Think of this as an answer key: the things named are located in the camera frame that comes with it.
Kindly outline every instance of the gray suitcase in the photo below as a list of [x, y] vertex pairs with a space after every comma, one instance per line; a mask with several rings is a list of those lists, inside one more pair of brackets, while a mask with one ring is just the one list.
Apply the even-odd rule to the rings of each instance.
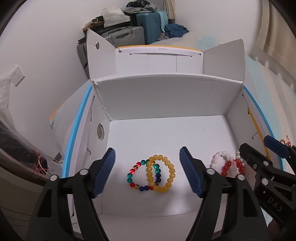
[[145, 44], [144, 29], [141, 26], [113, 29], [102, 34], [102, 37], [114, 47]]

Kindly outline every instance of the suitcase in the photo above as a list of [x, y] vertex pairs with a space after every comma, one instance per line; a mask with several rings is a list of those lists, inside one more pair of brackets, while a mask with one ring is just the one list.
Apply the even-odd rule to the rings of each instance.
[[145, 44], [143, 27], [117, 28], [102, 34], [102, 37], [114, 47]]
[[137, 26], [144, 28], [145, 44], [152, 44], [161, 35], [160, 15], [157, 12], [141, 12], [136, 14]]

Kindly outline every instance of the white wall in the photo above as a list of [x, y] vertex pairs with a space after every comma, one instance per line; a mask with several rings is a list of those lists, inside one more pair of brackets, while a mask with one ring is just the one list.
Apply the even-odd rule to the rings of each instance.
[[44, 154], [58, 152], [47, 119], [87, 80], [76, 50], [82, 28], [111, 3], [127, 1], [28, 0], [0, 37], [0, 76], [16, 64], [25, 74], [10, 90], [16, 131]]
[[242, 38], [246, 53], [261, 26], [262, 0], [175, 0], [176, 23], [216, 44]]

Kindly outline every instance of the multicolored beaded bracelet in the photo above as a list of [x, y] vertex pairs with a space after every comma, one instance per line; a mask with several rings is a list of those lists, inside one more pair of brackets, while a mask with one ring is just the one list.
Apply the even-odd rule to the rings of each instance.
[[[159, 164], [154, 164], [153, 162], [155, 162], [156, 160], [162, 160], [166, 166], [168, 166], [169, 168], [169, 172], [170, 172], [170, 177], [167, 179], [167, 183], [165, 184], [164, 187], [158, 187], [158, 183], [161, 182], [161, 170], [160, 170], [160, 166]], [[156, 182], [154, 182], [154, 178], [153, 178], [153, 173], [152, 173], [152, 167], [154, 167], [155, 169], [155, 177], [156, 177]], [[168, 191], [168, 189], [172, 186], [172, 182], [174, 181], [174, 178], [176, 177], [175, 174], [175, 169], [174, 169], [174, 165], [171, 164], [171, 162], [168, 160], [168, 158], [166, 156], [163, 155], [154, 155], [149, 157], [149, 162], [147, 162], [147, 177], [148, 177], [148, 185], [149, 185], [149, 189], [154, 190], [154, 191], [159, 191], [159, 192], [164, 192], [164, 191]]]
[[145, 165], [147, 162], [148, 162], [148, 160], [146, 160], [146, 161], [145, 161], [145, 160], [142, 160], [141, 162], [137, 162], [137, 163], [133, 166], [133, 168], [130, 169], [130, 172], [129, 172], [128, 175], [127, 175], [127, 177], [128, 177], [127, 182], [130, 184], [130, 186], [131, 186], [132, 188], [139, 189], [141, 192], [143, 192], [143, 191], [148, 191], [148, 190], [150, 189], [150, 187], [147, 186], [147, 185], [146, 185], [146, 186], [140, 186], [140, 185], [138, 185], [138, 184], [133, 183], [133, 179], [132, 179], [132, 177], [133, 177], [133, 174], [135, 174], [136, 170], [138, 170], [138, 168], [139, 168], [140, 166]]

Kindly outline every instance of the cardboard box flap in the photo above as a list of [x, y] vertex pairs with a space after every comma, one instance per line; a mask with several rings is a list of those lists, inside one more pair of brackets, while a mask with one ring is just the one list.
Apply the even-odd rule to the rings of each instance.
[[204, 74], [244, 81], [245, 53], [242, 39], [204, 51]]
[[116, 74], [115, 47], [88, 29], [86, 38], [89, 75], [92, 81]]

